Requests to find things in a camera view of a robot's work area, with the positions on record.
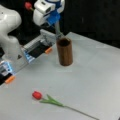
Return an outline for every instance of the green stem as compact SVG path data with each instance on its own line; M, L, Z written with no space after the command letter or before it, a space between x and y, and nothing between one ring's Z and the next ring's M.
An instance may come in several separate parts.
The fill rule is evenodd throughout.
M87 117L90 117L90 118L92 118L92 119L99 120L98 118L95 118L95 117L93 117L93 116L91 116L91 115L88 115L87 113L84 113L84 112L79 111L79 110L77 110L77 109L74 109L74 108L72 108L72 107L69 107L69 106L64 106L64 107L65 107L65 108L68 108L68 109L70 109L70 110L73 110L73 111L75 111L75 112L78 112L78 113L80 113L80 114L83 114L83 115L85 115L85 116L87 116Z

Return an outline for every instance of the table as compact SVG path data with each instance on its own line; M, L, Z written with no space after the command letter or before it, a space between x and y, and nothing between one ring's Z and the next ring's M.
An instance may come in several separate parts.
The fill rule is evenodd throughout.
M0 87L1 120L93 120L68 109L39 103L34 90L100 120L120 117L120 50L70 32L74 63L59 65L56 45L49 55L21 70Z

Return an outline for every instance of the brown cup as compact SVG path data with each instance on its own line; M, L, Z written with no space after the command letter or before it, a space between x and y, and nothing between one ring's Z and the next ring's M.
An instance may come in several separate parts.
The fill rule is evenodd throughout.
M68 38L57 40L59 62L62 66L69 66L73 63L72 41Z

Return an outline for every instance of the leaf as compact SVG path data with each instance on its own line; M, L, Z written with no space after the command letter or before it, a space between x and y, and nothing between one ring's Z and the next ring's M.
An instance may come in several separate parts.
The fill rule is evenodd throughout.
M50 95L47 95L48 99L50 100L51 104L57 105L57 106L61 106L63 107L64 105L58 101L56 101L54 98L52 98Z

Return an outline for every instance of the cup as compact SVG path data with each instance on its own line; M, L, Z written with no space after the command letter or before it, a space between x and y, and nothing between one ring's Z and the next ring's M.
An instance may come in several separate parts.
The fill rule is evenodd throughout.
M73 63L72 41L69 38L60 38L56 44L60 64L71 65Z

